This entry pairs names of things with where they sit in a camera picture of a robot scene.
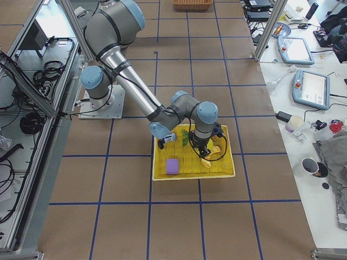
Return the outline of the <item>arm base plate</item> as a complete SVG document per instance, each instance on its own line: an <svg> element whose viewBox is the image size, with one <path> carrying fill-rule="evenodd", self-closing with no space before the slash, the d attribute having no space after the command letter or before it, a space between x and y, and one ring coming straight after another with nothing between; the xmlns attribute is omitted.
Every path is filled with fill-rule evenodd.
<svg viewBox="0 0 347 260"><path fill-rule="evenodd" d="M85 90L84 99L78 114L81 120L106 120L106 119L121 119L123 115L123 107L125 100L125 91L118 85L109 85L109 93L100 100L95 100L89 97L87 90Z"/></svg>

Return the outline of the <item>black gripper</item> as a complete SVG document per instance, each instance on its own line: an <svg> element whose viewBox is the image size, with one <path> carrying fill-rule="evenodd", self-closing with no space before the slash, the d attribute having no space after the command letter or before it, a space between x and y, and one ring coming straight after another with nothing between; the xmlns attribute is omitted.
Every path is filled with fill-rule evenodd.
<svg viewBox="0 0 347 260"><path fill-rule="evenodd" d="M194 131L194 145L199 151L199 156L202 156L202 158L206 158L210 153L210 149L207 147L207 144L210 140L211 132L201 132L201 131Z"/></svg>

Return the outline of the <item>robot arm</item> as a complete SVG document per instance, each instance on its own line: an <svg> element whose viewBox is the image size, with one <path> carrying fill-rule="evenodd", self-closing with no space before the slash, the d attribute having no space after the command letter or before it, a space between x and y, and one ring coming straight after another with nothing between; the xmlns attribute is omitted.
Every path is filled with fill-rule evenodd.
<svg viewBox="0 0 347 260"><path fill-rule="evenodd" d="M83 35L99 65L83 71L82 84L89 97L97 100L104 98L108 86L116 81L147 117L149 130L157 139L164 138L185 118L193 120L195 129L189 132L189 141L199 156L206 158L211 153L207 148L210 138L222 136L217 123L218 107L213 102L200 102L182 90L174 94L169 107L161 104L121 53L121 48L129 46L144 27L144 15L135 1L112 2L91 17Z"/></svg>

